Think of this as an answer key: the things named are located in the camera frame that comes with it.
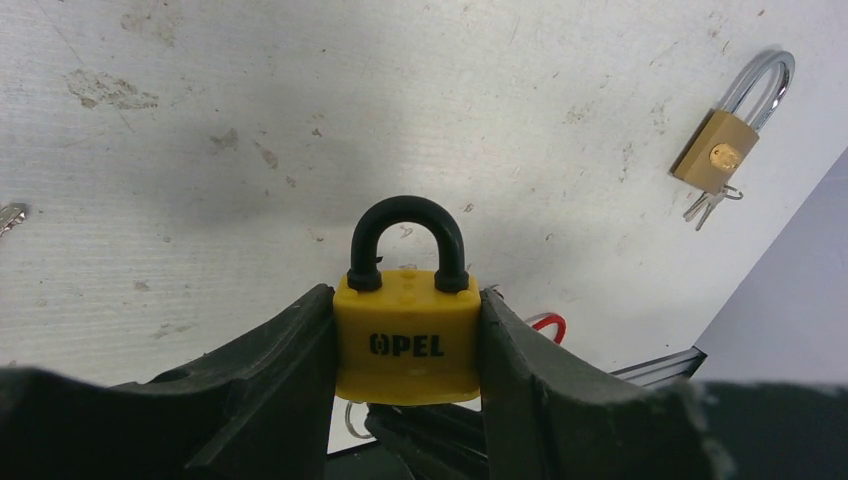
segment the white surface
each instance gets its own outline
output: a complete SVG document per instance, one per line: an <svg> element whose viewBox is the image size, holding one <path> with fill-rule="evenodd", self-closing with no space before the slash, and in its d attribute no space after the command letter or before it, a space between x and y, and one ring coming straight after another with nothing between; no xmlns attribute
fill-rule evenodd
<svg viewBox="0 0 848 480"><path fill-rule="evenodd" d="M146 381L335 284L401 193L598 367L690 347L848 143L848 4L605 3L3 2L0 202L33 214L0 240L0 361ZM696 234L669 167L778 43L746 199ZM436 265L422 228L380 250Z"/></svg>
<svg viewBox="0 0 848 480"><path fill-rule="evenodd" d="M699 380L848 383L848 151L696 345Z"/></svg>

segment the padlock shackle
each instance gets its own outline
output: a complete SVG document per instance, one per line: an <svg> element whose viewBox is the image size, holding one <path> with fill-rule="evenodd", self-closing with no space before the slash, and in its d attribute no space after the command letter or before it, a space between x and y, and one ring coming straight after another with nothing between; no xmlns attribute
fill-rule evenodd
<svg viewBox="0 0 848 480"><path fill-rule="evenodd" d="M350 244L348 287L373 292L383 285L377 270L377 242L387 228L400 222L417 223L436 237L439 249L436 290L457 293L468 289L465 246L456 221L438 203L411 195L382 200L359 219Z"/></svg>
<svg viewBox="0 0 848 480"><path fill-rule="evenodd" d="M780 101L783 100L786 91L789 89L789 84L792 82L792 75L795 72L795 57L791 53L782 50L764 54L760 59L755 60L748 68L748 73L739 81L733 93L727 97L727 101L721 107L721 110L735 115L742 102L751 93L754 85L757 84L766 72L774 67L778 67L779 69L777 84L769 94L768 100L764 102L762 108L760 108L749 122L751 128L759 133L760 129L763 128L763 125L771 117L771 114L774 113L778 104L780 104Z"/></svg>

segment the silver padlock shackle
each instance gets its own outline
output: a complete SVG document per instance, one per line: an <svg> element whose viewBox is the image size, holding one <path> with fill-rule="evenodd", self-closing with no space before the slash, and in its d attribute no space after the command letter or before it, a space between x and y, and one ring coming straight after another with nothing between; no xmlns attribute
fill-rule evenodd
<svg viewBox="0 0 848 480"><path fill-rule="evenodd" d="M783 100L783 97L786 95L786 91L789 89L789 84L792 82L792 75L795 72L795 57L793 57L791 53L785 50L773 52L764 56L762 60L752 64L748 73L745 74L742 80L739 81L739 84L733 93L727 97L727 101L724 103L724 106L721 107L721 110L735 113L736 110L739 109L739 106L742 105L742 102L745 101L748 94L751 93L751 89L754 88L754 85L757 84L766 72L774 67L779 68L777 84L769 95L769 100L763 104L762 108L760 108L754 116L753 120L749 122L751 128L753 128L755 132L759 132L760 129L763 128L763 125L765 125L768 121L769 117L771 117L771 114L774 113L774 110L780 104L780 101Z"/></svg>

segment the yellow padlock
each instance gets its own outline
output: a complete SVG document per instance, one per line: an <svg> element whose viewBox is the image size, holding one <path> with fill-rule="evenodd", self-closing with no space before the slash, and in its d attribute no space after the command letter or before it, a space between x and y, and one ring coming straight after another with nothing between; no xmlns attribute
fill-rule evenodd
<svg viewBox="0 0 848 480"><path fill-rule="evenodd" d="M380 235L400 222L418 223L436 237L438 271L377 270ZM383 200L356 225L350 263L333 297L336 395L390 405L476 398L480 291L465 271L462 234L453 217L420 197Z"/></svg>

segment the padlock body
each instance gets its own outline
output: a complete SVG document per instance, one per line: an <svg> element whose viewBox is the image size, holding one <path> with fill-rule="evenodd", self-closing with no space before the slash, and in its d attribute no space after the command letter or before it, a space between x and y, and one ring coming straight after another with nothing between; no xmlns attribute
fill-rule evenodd
<svg viewBox="0 0 848 480"><path fill-rule="evenodd" d="M744 121L716 110L673 174L693 187L718 194L759 139Z"/></svg>
<svg viewBox="0 0 848 480"><path fill-rule="evenodd" d="M336 395L355 402L429 405L480 394L477 280L443 293L434 272L389 270L374 292L348 288L333 297L338 338Z"/></svg>

